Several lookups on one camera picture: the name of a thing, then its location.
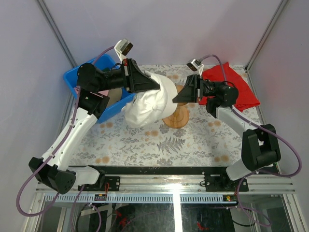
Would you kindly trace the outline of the wooden hat stand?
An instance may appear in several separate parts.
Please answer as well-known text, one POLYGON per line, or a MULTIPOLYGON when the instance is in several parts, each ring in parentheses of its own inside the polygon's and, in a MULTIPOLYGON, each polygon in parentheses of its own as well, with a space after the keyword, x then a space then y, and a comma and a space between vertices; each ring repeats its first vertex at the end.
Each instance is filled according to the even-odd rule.
POLYGON ((162 119, 164 124, 173 129, 183 128, 189 121, 189 111, 186 105, 187 103, 178 103, 175 112, 162 119))

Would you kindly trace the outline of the white cap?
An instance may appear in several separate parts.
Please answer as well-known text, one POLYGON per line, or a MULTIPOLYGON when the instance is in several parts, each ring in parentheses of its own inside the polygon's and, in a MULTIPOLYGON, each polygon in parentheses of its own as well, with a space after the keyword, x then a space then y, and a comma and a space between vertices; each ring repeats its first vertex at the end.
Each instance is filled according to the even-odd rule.
POLYGON ((164 119, 172 115, 178 105, 173 102, 178 91, 169 78, 148 71, 144 73, 156 81, 160 89, 137 93, 133 101, 122 108, 125 120, 132 128, 140 128, 164 119))

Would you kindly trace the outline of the red cloth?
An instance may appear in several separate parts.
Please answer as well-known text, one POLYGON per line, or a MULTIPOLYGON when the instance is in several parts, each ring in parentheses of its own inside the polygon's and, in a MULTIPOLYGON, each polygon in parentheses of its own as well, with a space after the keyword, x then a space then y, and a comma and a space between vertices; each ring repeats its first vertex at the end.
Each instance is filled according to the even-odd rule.
MULTIPOLYGON (((223 64, 226 79, 232 82, 239 91, 239 97, 236 100, 235 107, 243 112, 246 109, 260 105, 260 101, 256 98, 249 85, 244 79, 237 74, 226 62, 223 64)), ((214 82, 224 81, 224 76, 220 65, 216 65, 202 73, 203 80, 209 79, 214 82)))

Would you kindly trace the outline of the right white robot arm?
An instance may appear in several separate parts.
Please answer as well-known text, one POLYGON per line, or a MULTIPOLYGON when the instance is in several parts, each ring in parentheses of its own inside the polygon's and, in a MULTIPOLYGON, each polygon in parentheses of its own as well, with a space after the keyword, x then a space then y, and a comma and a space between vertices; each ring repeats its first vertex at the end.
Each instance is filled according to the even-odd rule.
POLYGON ((207 112, 242 138, 241 158, 228 166, 226 175, 220 178, 221 187, 228 191, 237 186, 238 179, 281 159, 275 128, 270 124, 257 125, 245 117, 234 106, 238 96, 239 91, 231 82, 212 82, 193 74, 173 98, 174 103, 197 103, 205 97, 207 112))

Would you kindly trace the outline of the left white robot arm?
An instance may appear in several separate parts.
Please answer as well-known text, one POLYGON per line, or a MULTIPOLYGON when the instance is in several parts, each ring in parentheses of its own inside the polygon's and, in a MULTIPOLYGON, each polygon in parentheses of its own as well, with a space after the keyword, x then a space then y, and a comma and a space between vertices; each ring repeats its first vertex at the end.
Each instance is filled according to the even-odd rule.
POLYGON ((41 158, 32 158, 29 167, 36 179, 59 194, 66 194, 73 186, 90 185, 102 190, 106 179, 102 171, 86 166, 69 169, 71 157, 90 128, 105 111, 108 96, 103 90, 125 88, 131 93, 157 90, 159 83, 142 72, 132 58, 123 59, 119 69, 103 71, 92 63, 82 64, 77 71, 78 99, 71 120, 41 158))

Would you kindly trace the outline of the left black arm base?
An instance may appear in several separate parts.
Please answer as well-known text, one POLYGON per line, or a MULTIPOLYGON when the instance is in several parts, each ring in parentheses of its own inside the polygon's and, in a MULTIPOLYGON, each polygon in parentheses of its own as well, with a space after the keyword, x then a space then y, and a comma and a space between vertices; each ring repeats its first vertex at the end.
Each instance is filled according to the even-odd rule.
POLYGON ((119 176, 108 176, 105 174, 100 174, 97 182, 95 183, 94 189, 96 191, 119 191, 120 189, 119 176))

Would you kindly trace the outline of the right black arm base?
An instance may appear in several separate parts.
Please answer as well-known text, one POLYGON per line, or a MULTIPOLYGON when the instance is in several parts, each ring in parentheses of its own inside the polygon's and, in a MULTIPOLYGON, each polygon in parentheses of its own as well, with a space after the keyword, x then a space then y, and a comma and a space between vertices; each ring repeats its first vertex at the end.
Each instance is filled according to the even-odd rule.
POLYGON ((240 179, 230 180, 227 174, 205 174, 207 192, 237 192, 240 179))

